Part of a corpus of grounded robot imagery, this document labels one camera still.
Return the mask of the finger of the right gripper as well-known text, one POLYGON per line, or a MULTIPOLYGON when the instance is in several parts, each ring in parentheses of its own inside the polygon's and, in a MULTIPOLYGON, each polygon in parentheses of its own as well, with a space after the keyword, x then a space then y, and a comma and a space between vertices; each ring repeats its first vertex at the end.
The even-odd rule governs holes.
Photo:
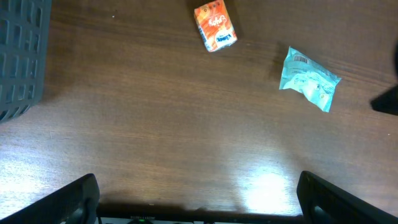
POLYGON ((397 116, 397 86, 390 88, 373 99, 371 101, 371 107, 374 111, 397 116))

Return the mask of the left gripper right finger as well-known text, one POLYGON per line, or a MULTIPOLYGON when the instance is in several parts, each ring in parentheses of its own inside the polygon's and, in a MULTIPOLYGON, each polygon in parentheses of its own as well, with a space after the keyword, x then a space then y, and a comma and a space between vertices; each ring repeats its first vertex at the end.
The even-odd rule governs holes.
POLYGON ((306 170, 300 174, 297 197, 305 223, 397 224, 397 217, 306 170))

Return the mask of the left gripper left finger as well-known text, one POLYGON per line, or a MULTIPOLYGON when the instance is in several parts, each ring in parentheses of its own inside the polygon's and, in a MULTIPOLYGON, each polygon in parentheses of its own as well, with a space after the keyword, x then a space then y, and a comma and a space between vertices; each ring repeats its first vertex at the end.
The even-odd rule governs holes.
POLYGON ((54 193, 9 215, 1 223, 94 223, 100 190, 94 174, 86 174, 54 193))

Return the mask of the teal wet wipes pack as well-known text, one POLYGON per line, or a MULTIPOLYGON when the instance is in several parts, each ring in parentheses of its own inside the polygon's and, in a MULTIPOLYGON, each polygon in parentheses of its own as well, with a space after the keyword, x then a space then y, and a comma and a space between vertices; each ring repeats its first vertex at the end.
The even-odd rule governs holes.
POLYGON ((337 84, 341 81, 334 73, 322 67, 298 50, 289 47, 284 60, 279 88, 292 89, 328 113, 337 84))

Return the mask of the orange tissue pack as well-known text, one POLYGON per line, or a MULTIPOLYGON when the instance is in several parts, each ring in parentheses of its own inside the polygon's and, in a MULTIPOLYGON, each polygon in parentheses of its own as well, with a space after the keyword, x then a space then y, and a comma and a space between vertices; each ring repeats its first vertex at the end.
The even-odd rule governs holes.
POLYGON ((209 52, 229 47, 238 40, 223 0, 208 2, 194 9, 194 18, 209 52))

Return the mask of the grey plastic mesh basket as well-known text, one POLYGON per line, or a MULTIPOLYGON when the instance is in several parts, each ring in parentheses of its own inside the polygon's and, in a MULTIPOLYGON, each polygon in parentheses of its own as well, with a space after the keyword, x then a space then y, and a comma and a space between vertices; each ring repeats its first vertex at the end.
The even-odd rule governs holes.
POLYGON ((44 91, 52 0, 1 0, 1 122, 36 105, 44 91))

